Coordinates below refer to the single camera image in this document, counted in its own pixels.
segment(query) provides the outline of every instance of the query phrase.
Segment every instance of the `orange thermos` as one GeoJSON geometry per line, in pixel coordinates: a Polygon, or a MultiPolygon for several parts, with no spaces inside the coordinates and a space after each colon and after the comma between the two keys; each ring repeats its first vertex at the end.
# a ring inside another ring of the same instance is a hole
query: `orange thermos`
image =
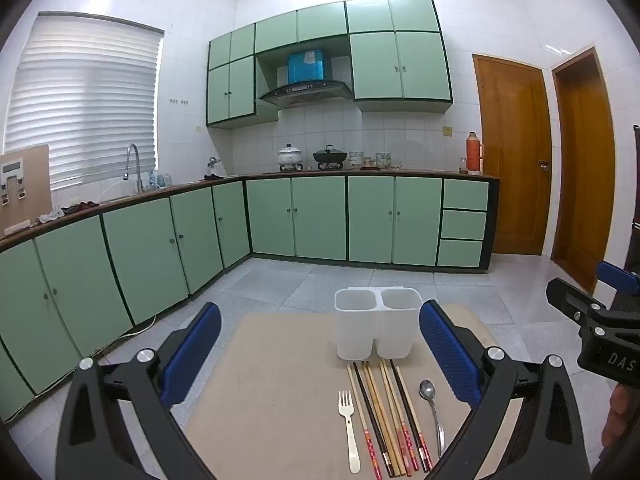
{"type": "Polygon", "coordinates": [[[466,138],[466,168],[469,171],[480,171],[480,139],[475,132],[466,138]]]}

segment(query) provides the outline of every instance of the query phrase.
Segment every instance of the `chopstick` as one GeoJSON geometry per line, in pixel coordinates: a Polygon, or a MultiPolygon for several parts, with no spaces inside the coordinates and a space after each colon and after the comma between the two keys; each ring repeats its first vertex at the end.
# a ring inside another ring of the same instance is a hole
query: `chopstick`
{"type": "Polygon", "coordinates": [[[402,428],[400,427],[400,421],[398,419],[398,407],[394,402],[394,397],[391,393],[391,383],[389,382],[389,377],[387,377],[386,375],[386,367],[382,359],[380,359],[379,364],[380,374],[382,374],[382,382],[385,385],[386,400],[388,400],[389,408],[391,409],[391,418],[393,419],[394,429],[396,430],[396,437],[398,438],[398,460],[404,465],[405,474],[407,476],[411,476],[411,464],[409,463],[409,458],[406,453],[406,447],[404,445],[404,434],[402,433],[402,428]]]}
{"type": "MultiPolygon", "coordinates": [[[[404,415],[402,414],[402,408],[400,407],[400,401],[398,400],[398,396],[396,396],[396,391],[394,390],[393,384],[391,383],[391,373],[389,372],[389,368],[386,366],[386,361],[384,359],[381,360],[384,365],[386,380],[389,383],[389,389],[391,390],[391,394],[393,395],[394,402],[396,404],[396,410],[398,411],[398,418],[400,419],[400,425],[402,427],[402,434],[404,435],[404,441],[406,442],[406,449],[409,453],[409,458],[411,459],[411,463],[414,466],[414,469],[418,471],[420,466],[418,465],[418,460],[415,457],[414,446],[411,443],[411,436],[409,436],[409,432],[406,428],[406,423],[404,422],[404,415]]],[[[407,466],[407,476],[409,476],[409,467],[407,466]]]]}
{"type": "Polygon", "coordinates": [[[364,387],[364,384],[362,383],[362,378],[360,377],[360,372],[358,371],[358,365],[356,365],[356,361],[353,362],[353,369],[355,370],[356,377],[358,378],[358,384],[360,385],[360,391],[362,392],[364,405],[367,409],[367,413],[369,413],[369,420],[371,421],[371,426],[373,427],[373,433],[376,435],[376,440],[378,441],[378,447],[380,448],[380,453],[382,453],[382,459],[385,462],[386,472],[389,475],[389,478],[393,478],[394,473],[393,473],[393,470],[391,469],[391,461],[389,460],[389,453],[386,450],[385,441],[382,438],[382,434],[380,433],[380,428],[378,427],[378,422],[376,421],[376,417],[373,414],[373,410],[371,409],[371,404],[369,403],[369,397],[367,397],[367,391],[364,387]]]}
{"type": "Polygon", "coordinates": [[[393,433],[391,433],[389,419],[386,417],[386,411],[382,404],[382,397],[380,397],[380,392],[378,391],[376,380],[373,377],[373,370],[371,369],[371,364],[369,364],[369,361],[366,361],[365,363],[365,370],[367,372],[367,377],[370,379],[369,389],[373,391],[372,396],[374,397],[374,407],[378,408],[378,418],[382,421],[382,434],[384,435],[385,441],[387,442],[387,447],[391,448],[391,452],[389,453],[391,464],[394,467],[396,476],[402,476],[404,475],[404,473],[402,472],[404,464],[402,464],[402,460],[398,461],[398,457],[400,456],[400,452],[398,451],[398,444],[396,444],[396,441],[392,438],[393,433]]]}
{"type": "Polygon", "coordinates": [[[351,381],[351,389],[353,390],[353,396],[356,398],[356,406],[358,407],[358,414],[360,415],[360,421],[362,423],[362,429],[364,430],[364,438],[367,441],[367,448],[369,448],[369,456],[371,457],[371,463],[373,464],[373,471],[376,473],[376,480],[382,480],[382,472],[380,471],[380,466],[378,466],[378,460],[376,459],[376,450],[373,447],[373,443],[371,442],[371,436],[369,434],[369,430],[367,429],[367,419],[364,418],[364,414],[362,413],[362,406],[360,405],[360,397],[358,396],[358,391],[356,390],[356,384],[353,381],[353,374],[351,373],[351,367],[347,363],[347,371],[349,372],[349,380],[351,381]]]}
{"type": "Polygon", "coordinates": [[[431,471],[431,469],[433,469],[433,463],[431,462],[431,457],[429,455],[429,451],[427,450],[427,445],[424,441],[424,437],[422,436],[422,432],[420,431],[418,418],[415,416],[414,405],[411,402],[411,397],[409,397],[409,390],[406,389],[406,384],[404,384],[404,379],[402,378],[400,367],[394,364],[393,359],[391,359],[390,362],[391,367],[394,371],[394,375],[396,376],[396,383],[398,384],[398,391],[400,392],[400,397],[402,399],[402,403],[404,404],[404,410],[406,411],[406,416],[409,419],[409,426],[411,427],[411,431],[414,434],[415,446],[418,448],[418,452],[420,453],[420,462],[422,462],[422,469],[425,473],[428,473],[429,471],[431,471]]]}

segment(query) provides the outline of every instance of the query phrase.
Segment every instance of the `silver bolt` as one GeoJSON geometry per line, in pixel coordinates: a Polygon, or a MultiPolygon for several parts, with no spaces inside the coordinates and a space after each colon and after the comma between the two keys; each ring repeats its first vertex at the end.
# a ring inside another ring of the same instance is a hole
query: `silver bolt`
{"type": "Polygon", "coordinates": [[[487,353],[489,354],[489,357],[494,361],[501,361],[504,359],[504,350],[502,350],[502,348],[498,348],[497,346],[489,348],[489,351],[487,353]]]}
{"type": "Polygon", "coordinates": [[[549,364],[555,368],[559,368],[562,366],[562,359],[557,355],[550,355],[549,364]]]}
{"type": "Polygon", "coordinates": [[[149,361],[151,361],[151,359],[154,358],[154,355],[155,352],[151,348],[145,348],[144,350],[138,352],[138,355],[136,355],[136,359],[141,363],[148,363],[149,361]]]}
{"type": "Polygon", "coordinates": [[[90,357],[85,357],[80,361],[79,367],[81,370],[88,370],[94,365],[94,360],[90,357]]]}

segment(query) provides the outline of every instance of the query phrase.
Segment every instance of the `black chopstick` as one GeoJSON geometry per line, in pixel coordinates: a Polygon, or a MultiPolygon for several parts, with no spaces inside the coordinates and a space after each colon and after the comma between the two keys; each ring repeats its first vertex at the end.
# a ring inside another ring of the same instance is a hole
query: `black chopstick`
{"type": "Polygon", "coordinates": [[[396,370],[396,365],[394,364],[393,359],[389,359],[389,362],[391,362],[391,369],[394,371],[394,377],[396,378],[396,384],[398,385],[398,391],[400,392],[402,405],[404,406],[404,411],[406,412],[406,418],[409,421],[409,427],[411,428],[411,433],[413,433],[414,435],[415,449],[417,449],[418,453],[420,454],[420,462],[422,463],[422,469],[425,473],[428,473],[430,471],[430,468],[429,468],[427,459],[424,456],[424,450],[422,448],[422,442],[420,441],[420,436],[418,436],[418,428],[415,425],[414,414],[411,411],[411,407],[409,407],[409,401],[406,398],[404,387],[402,387],[402,381],[400,381],[400,376],[398,375],[398,370],[396,370]]]}
{"type": "Polygon", "coordinates": [[[356,377],[358,378],[358,384],[360,385],[360,391],[362,392],[362,397],[364,398],[364,404],[367,407],[367,413],[369,413],[369,418],[371,420],[371,427],[373,428],[373,433],[376,435],[376,440],[378,441],[378,447],[380,448],[380,453],[382,453],[382,459],[385,462],[386,472],[389,475],[389,478],[394,477],[394,472],[391,469],[391,460],[389,459],[389,453],[386,449],[385,441],[382,438],[380,433],[380,428],[378,427],[378,422],[376,417],[373,414],[373,410],[371,409],[371,404],[369,403],[369,397],[367,397],[367,391],[362,383],[362,378],[360,377],[360,372],[358,371],[358,365],[356,361],[353,362],[353,369],[356,370],[356,377]]]}

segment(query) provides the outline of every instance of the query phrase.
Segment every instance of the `window blind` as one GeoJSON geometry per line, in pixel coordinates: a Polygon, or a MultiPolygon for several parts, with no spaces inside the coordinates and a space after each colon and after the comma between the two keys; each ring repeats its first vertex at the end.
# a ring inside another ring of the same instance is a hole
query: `window blind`
{"type": "Polygon", "coordinates": [[[126,23],[39,15],[14,79],[5,153],[48,144],[51,189],[122,176],[132,142],[141,171],[155,168],[161,40],[126,23]]]}

